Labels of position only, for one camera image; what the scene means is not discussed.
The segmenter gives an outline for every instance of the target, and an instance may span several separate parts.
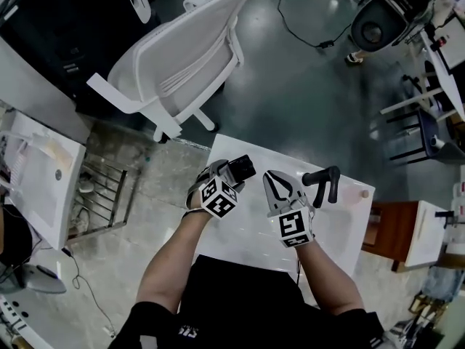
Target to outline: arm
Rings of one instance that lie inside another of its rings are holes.
[[[186,287],[195,248],[211,216],[191,213],[181,220],[173,236],[161,247],[144,272],[137,302],[156,302],[177,312]]]
[[[321,249],[314,240],[296,247],[310,289],[322,310],[337,316],[363,309],[354,281]]]

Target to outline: white table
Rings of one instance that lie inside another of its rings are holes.
[[[415,228],[405,266],[423,265],[437,261],[444,240],[444,217],[435,217],[436,212],[445,212],[426,201],[418,202]]]
[[[235,159],[246,154],[254,163],[256,175],[246,181],[234,212],[221,222],[213,219],[207,226],[197,252],[219,260],[288,271],[295,275],[295,250],[284,248],[267,220],[270,210],[264,193],[263,174],[268,169],[276,169],[302,177],[306,172],[316,172],[322,168],[224,135],[215,138],[208,164],[218,159]],[[368,191],[368,198],[357,197],[362,190]],[[317,186],[304,188],[304,191],[312,203]],[[375,188],[369,185],[341,176],[338,203],[328,203],[327,188],[322,208],[317,209],[313,220],[318,243],[349,275],[354,272],[361,250],[374,191]],[[358,202],[351,204],[353,198]]]
[[[39,149],[28,146],[20,189],[11,192],[9,197],[10,202],[50,246],[63,248],[68,236],[70,206],[86,148],[18,111],[3,116],[1,130],[27,137],[37,134],[52,138],[71,155],[71,166],[61,169],[60,179],[57,180],[56,172],[60,165]],[[8,139],[5,162],[10,169],[14,166],[19,144],[19,140]]]
[[[434,66],[434,71],[436,73],[436,76],[439,80],[440,83],[440,88],[432,89],[430,91],[426,91],[426,87],[424,85],[424,71],[422,71],[419,66],[422,64],[418,64],[418,61],[416,59],[416,56],[414,55],[414,49],[412,43],[410,44],[411,46],[411,53],[413,57],[413,61],[416,66],[416,72],[418,73],[418,77],[420,78],[420,86],[423,89],[423,92],[421,95],[409,98],[408,100],[402,101],[400,103],[397,103],[396,105],[389,106],[388,108],[385,108],[381,110],[381,114],[385,113],[390,113],[394,110],[397,110],[398,108],[405,107],[407,105],[410,105],[412,103],[418,103],[422,108],[424,108],[426,111],[429,111],[429,101],[428,99],[430,97],[433,97],[441,92],[444,92],[448,97],[450,102],[452,103],[453,107],[455,108],[454,111],[447,112],[444,115],[441,115],[437,120],[443,120],[454,113],[458,113],[459,116],[463,121],[465,121],[465,112],[464,112],[464,107],[462,105],[462,100],[460,97],[460,93],[458,92],[456,80],[454,79],[453,75],[449,75],[447,68],[444,65],[444,62],[442,61],[441,57],[437,52],[433,52],[430,48],[432,42],[428,39],[427,34],[422,31],[420,32],[421,39],[423,40],[424,46],[426,48],[426,53],[427,57],[431,61],[431,63]]]

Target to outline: brown cabinet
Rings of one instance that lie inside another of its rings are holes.
[[[377,203],[371,206],[362,250],[405,262],[410,249],[419,203]]]

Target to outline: tiled floor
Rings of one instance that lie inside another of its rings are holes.
[[[155,145],[102,127],[96,131],[98,135],[94,133],[90,140],[91,151],[97,149],[106,158],[143,167],[128,224],[73,246],[81,274],[89,280],[97,301],[119,330],[134,303],[146,265],[181,219],[186,189],[205,166],[208,152],[172,141]],[[81,283],[80,290],[73,288],[76,267],[72,259],[54,250],[41,250],[36,260],[52,270],[57,261],[61,262],[68,292],[42,295],[50,308],[81,330],[90,348],[106,348],[110,338],[103,327],[108,322],[94,305],[85,283]],[[367,310],[377,311],[385,328],[408,316],[408,303],[421,288],[427,272],[421,269],[397,275],[390,267],[388,259],[362,252],[354,274]],[[300,287],[306,301],[313,303],[304,278]]]

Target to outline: person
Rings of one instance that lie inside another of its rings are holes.
[[[188,208],[199,207],[197,190]],[[202,255],[192,265],[210,219],[197,210],[182,218],[147,266],[136,304],[110,349],[364,349],[382,335],[377,315],[366,313],[354,281],[316,240],[295,251],[320,309],[304,302],[287,273]]]
[[[453,0],[434,0],[432,4],[432,16],[430,16],[431,24],[434,27],[439,27],[445,23],[448,16],[452,12]],[[372,28],[368,32],[368,36],[371,36],[372,42],[376,42],[381,38],[381,31],[377,28]],[[345,62],[348,65],[361,65],[367,57],[373,55],[374,52],[366,52],[364,50],[358,50],[356,52],[349,53],[345,58]]]

